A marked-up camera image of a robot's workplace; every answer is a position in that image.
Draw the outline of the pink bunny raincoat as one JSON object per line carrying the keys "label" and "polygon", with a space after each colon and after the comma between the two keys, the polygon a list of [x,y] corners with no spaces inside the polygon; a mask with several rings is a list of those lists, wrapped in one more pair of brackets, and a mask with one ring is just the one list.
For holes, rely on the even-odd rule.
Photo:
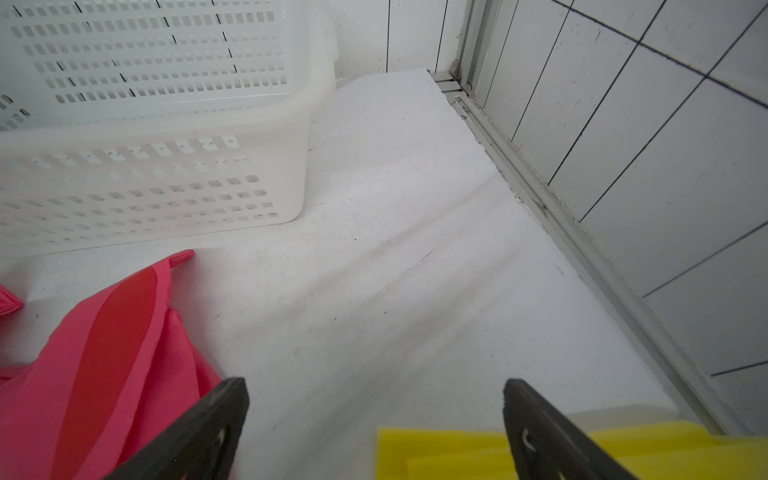
{"label": "pink bunny raincoat", "polygon": [[2,369],[2,478],[102,479],[220,383],[170,305],[193,255],[81,301],[35,361]]}

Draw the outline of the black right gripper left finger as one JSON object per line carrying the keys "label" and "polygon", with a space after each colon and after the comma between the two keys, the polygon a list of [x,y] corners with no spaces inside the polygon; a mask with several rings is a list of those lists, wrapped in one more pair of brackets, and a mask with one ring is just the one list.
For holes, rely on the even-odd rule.
{"label": "black right gripper left finger", "polygon": [[107,477],[228,479],[249,405],[243,377],[223,380]]}

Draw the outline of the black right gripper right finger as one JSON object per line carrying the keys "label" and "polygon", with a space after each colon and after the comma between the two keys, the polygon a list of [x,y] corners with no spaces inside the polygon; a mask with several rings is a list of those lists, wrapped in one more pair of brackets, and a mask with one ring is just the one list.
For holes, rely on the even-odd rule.
{"label": "black right gripper right finger", "polygon": [[634,476],[522,379],[503,389],[505,432],[520,479]]}

